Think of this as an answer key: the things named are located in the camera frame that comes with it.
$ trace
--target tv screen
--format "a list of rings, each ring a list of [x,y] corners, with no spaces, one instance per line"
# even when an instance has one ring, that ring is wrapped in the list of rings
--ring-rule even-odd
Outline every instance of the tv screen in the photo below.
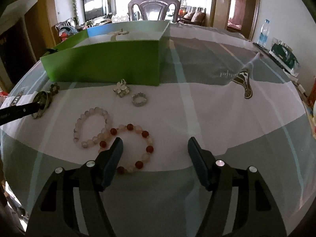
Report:
[[[102,17],[106,14],[105,0],[83,0],[84,16],[86,21],[97,17]]]

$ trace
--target cushion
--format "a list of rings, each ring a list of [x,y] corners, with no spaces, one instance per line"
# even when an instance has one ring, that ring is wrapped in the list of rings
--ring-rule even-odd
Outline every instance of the cushion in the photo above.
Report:
[[[191,19],[191,22],[202,22],[204,20],[204,17],[205,17],[205,13],[196,11]]]
[[[191,20],[195,12],[188,12],[186,15],[183,16],[183,18]]]

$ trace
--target metal screw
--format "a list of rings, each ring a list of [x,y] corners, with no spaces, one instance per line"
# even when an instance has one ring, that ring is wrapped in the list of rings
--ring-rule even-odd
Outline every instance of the metal screw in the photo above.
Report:
[[[94,161],[88,161],[86,163],[87,167],[93,167],[95,165],[95,162]]]
[[[60,174],[62,171],[63,171],[62,167],[58,167],[58,168],[55,169],[55,173],[56,174]]]
[[[225,165],[225,162],[222,160],[217,160],[215,163],[217,166],[224,166]]]
[[[252,172],[252,173],[255,173],[255,172],[257,172],[258,170],[257,170],[254,166],[250,166],[250,167],[249,167],[249,171]]]

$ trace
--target striped tablecloth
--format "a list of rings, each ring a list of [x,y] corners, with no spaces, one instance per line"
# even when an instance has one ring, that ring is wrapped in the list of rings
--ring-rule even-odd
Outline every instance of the striped tablecloth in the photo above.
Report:
[[[232,81],[244,68],[250,99],[245,98],[244,87]],[[116,96],[110,83],[61,82],[59,94],[42,118],[27,116],[2,126],[4,173],[27,211],[31,212],[56,167],[77,168],[98,155],[97,146],[83,149],[73,142],[77,118],[98,106],[109,112],[114,127],[141,125],[154,139],[151,161],[133,175],[115,176],[101,194],[117,236],[195,236],[211,194],[200,185],[187,153],[191,136],[232,167],[256,166],[290,232],[315,192],[316,142],[300,97],[285,73],[260,57],[239,34],[173,24],[160,80],[158,87],[130,86],[132,94],[147,95],[143,107],[133,106],[131,96]],[[2,107],[21,90],[24,95],[18,105],[32,101],[50,85],[39,61]],[[86,121],[82,139],[100,132],[100,119]],[[135,163],[145,142],[131,133],[120,137],[124,142],[120,164]],[[237,201],[236,190],[233,193],[232,204]],[[87,233],[80,212],[77,217],[80,230]],[[232,225],[228,220],[225,231]]]

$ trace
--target green box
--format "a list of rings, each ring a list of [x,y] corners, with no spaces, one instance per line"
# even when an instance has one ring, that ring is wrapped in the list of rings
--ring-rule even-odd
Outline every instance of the green box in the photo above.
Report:
[[[121,29],[129,34],[108,41],[107,33]],[[169,39],[169,21],[106,24],[75,34],[41,61],[51,81],[117,83],[124,78],[128,84],[158,86],[159,65],[165,60]]]

